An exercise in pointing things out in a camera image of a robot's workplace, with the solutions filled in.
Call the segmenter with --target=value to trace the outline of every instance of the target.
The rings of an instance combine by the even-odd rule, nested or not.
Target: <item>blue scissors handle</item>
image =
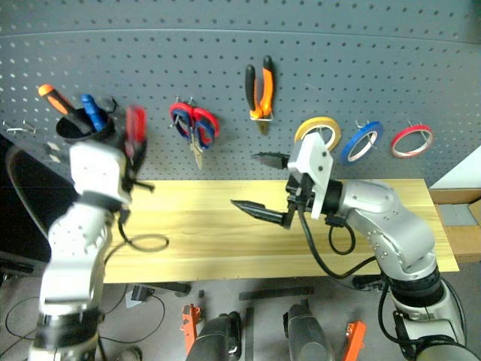
[[[175,122],[175,128],[182,136],[182,138],[186,139],[187,141],[191,141],[191,128],[192,128],[192,118],[190,117],[189,113],[182,109],[174,109],[172,110],[172,121]]]
[[[213,141],[216,138],[216,131],[212,127],[212,124],[208,120],[197,120],[194,125],[195,137],[197,138],[198,145],[202,149],[209,149],[213,145]],[[202,138],[209,139],[209,143],[206,143]]]

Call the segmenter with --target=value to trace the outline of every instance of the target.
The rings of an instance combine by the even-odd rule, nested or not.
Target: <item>blue screwdriver handle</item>
[[[85,112],[90,117],[95,130],[100,132],[105,126],[105,121],[100,113],[100,109],[90,94],[82,94],[81,99]]]

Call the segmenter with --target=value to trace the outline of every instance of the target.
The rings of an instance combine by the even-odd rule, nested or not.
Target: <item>orange pliers handle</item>
[[[246,67],[246,98],[250,108],[250,117],[254,120],[267,117],[272,113],[274,66],[269,55],[264,57],[262,76],[264,77],[264,89],[261,103],[259,104],[257,100],[256,70],[251,64]]]

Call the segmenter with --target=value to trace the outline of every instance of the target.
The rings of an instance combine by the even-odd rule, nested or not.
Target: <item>pliers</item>
[[[274,96],[274,65],[272,58],[264,57],[262,68],[264,90],[259,104],[257,100],[256,70],[249,64],[246,67],[246,98],[250,108],[250,119],[257,121],[259,131],[263,135],[268,133],[268,122],[272,121],[272,98]]]

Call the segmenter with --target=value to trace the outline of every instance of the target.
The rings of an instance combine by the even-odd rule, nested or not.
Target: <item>tool holder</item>
[[[75,113],[81,117],[88,118],[87,114],[85,113],[85,109],[83,108],[77,109]],[[69,144],[75,144],[78,141],[86,140],[103,141],[115,132],[115,124],[108,116],[106,111],[100,109],[100,114],[105,120],[105,126],[99,132],[91,132],[88,135],[84,135],[66,117],[60,118],[60,120],[57,122],[56,132]]]

